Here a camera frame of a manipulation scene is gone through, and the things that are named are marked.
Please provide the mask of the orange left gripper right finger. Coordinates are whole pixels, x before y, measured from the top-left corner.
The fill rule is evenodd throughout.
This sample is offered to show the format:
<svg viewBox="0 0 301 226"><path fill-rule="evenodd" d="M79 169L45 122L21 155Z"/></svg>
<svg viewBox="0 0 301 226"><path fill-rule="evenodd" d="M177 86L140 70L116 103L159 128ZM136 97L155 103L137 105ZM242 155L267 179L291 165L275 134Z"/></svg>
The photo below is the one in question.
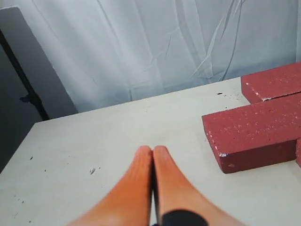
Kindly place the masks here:
<svg viewBox="0 0 301 226"><path fill-rule="evenodd" d="M202 195L178 168L168 149L153 149L155 210L159 226L243 226Z"/></svg>

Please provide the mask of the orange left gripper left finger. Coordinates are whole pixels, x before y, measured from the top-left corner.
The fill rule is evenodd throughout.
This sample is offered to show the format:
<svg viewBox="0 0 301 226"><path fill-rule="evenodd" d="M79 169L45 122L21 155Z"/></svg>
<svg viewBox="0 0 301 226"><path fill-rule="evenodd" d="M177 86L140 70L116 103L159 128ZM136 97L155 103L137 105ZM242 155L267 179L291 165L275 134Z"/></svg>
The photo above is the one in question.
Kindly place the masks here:
<svg viewBox="0 0 301 226"><path fill-rule="evenodd" d="M148 226L151 215L152 150L141 146L124 176L71 226Z"/></svg>

